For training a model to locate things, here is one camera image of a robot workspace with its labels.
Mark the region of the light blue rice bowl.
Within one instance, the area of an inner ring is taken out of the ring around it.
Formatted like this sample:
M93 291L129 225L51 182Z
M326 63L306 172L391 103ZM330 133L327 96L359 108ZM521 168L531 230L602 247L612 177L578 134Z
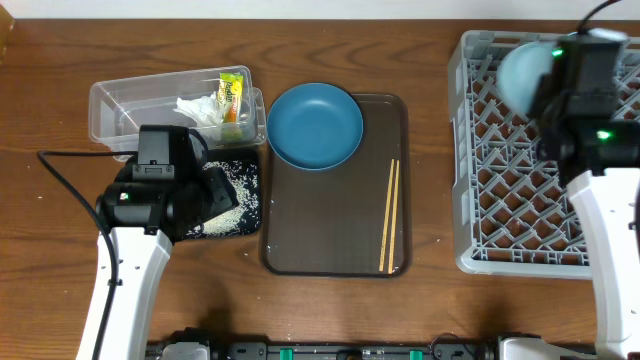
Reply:
M517 115L537 119L549 97L556 49L554 42L522 45L502 60L497 88L503 103Z

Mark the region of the white tissue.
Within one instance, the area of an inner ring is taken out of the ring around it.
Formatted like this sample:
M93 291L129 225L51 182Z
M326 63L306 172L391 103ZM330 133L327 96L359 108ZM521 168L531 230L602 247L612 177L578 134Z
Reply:
M195 121L198 126L214 126L223 122L223 108L217 100L217 93L193 100L178 98L174 112Z

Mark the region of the yellow green snack wrapper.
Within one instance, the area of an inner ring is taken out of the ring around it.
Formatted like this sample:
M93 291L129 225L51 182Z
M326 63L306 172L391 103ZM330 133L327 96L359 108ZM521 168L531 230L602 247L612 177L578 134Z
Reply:
M217 102L224 123L235 123L240 116L244 77L240 73L221 73Z

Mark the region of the dark blue bowl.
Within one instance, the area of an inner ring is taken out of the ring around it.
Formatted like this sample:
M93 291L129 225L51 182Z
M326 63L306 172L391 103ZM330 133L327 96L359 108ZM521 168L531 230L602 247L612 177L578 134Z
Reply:
M364 117L354 97L327 83L304 83L272 104L266 132L274 154L302 170L324 171L347 161L364 136Z

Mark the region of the wooden chopstick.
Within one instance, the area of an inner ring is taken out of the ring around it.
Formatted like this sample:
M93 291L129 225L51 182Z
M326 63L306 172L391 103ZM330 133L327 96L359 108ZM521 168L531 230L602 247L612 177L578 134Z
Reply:
M379 256L379 268L378 268L378 270L380 272L382 272L384 270L384 267L385 267L385 254L386 254L386 244L387 244L387 235L388 235L388 226L389 226L389 214L390 214L391 197L392 197L392 194L393 194L394 163L395 163L395 159L391 159L390 160L390 167L389 167L389 177L388 177L388 183L387 183L387 191L386 191L385 210L384 210L382 238L381 238L381 248L380 248L380 256Z
M398 191L399 191L399 179L400 179L400 161L393 160L393 182L390 187L391 190L391 218L390 218L390 230L389 230L389 257L388 268L389 274L394 272L394 255L395 255L395 239L396 239L396 223L397 223L397 208L398 208Z

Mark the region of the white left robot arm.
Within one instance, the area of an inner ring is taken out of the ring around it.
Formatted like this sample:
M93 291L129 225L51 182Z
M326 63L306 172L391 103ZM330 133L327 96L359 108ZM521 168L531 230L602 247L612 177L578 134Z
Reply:
M238 205L194 129L144 125L137 152L97 199L98 268L80 359L141 359L175 243Z

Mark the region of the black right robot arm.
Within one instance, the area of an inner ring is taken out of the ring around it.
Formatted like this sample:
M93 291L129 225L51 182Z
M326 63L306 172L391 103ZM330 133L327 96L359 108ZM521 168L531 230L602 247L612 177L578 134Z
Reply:
M601 359L639 356L639 125L616 116L614 75L629 38L579 30L522 45L498 68L507 106L535 122L586 242Z

